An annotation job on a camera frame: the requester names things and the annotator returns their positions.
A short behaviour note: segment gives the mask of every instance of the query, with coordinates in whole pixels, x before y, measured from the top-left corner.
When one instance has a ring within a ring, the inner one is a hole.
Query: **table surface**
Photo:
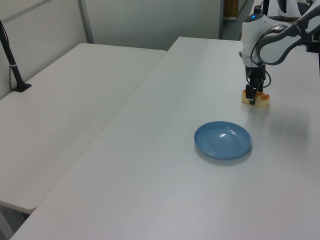
[[[164,56],[80,44],[0,101],[0,205],[31,213]]]
[[[241,103],[241,48],[180,37],[12,240],[320,239],[318,55],[267,66],[258,108]],[[212,121],[243,126],[252,150],[201,154]]]

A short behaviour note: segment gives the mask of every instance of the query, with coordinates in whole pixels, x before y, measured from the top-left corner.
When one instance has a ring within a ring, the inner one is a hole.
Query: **floor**
[[[222,39],[239,41],[242,23],[250,15],[254,0],[247,0],[236,20],[224,20]]]
[[[254,0],[247,0],[246,4],[244,5],[242,11],[240,12],[236,20],[223,21],[223,40],[239,40],[242,23],[246,19],[246,17],[249,16],[253,2]],[[25,214],[21,214],[18,211],[14,211],[3,206],[0,206],[0,214],[0,217],[3,216],[8,222],[8,224],[6,224],[6,229],[4,229],[4,223],[2,223],[2,226],[0,226],[0,240],[9,240],[13,233],[18,230],[21,224],[28,217]]]

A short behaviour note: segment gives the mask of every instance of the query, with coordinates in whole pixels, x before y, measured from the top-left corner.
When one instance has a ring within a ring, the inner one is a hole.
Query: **blue dish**
[[[227,121],[202,125],[194,133],[194,142],[207,156],[224,160],[241,157],[251,148],[250,134]]]

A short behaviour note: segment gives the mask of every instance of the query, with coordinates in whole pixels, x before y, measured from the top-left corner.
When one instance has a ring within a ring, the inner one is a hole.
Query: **wall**
[[[242,7],[246,3],[246,1],[247,0],[239,0],[239,3],[238,3],[238,14],[240,13],[240,10],[242,9]]]
[[[24,81],[87,42],[77,0],[50,0],[3,25]],[[1,46],[0,99],[9,93],[9,63]]]
[[[95,44],[168,50],[179,36],[218,39],[221,0],[82,0]]]

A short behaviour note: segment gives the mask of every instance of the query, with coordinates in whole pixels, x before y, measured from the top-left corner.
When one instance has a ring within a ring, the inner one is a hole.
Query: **black cable holder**
[[[13,91],[22,93],[25,90],[27,90],[28,88],[30,88],[31,84],[25,83],[21,78],[21,75],[20,75],[18,66],[16,64],[14,55],[12,54],[12,51],[9,46],[9,42],[8,42],[8,39],[6,36],[5,28],[4,28],[1,20],[0,20],[0,41],[2,43],[3,50],[4,50],[5,55],[9,61],[10,68],[12,69],[13,75],[16,80],[16,88],[14,88]]]

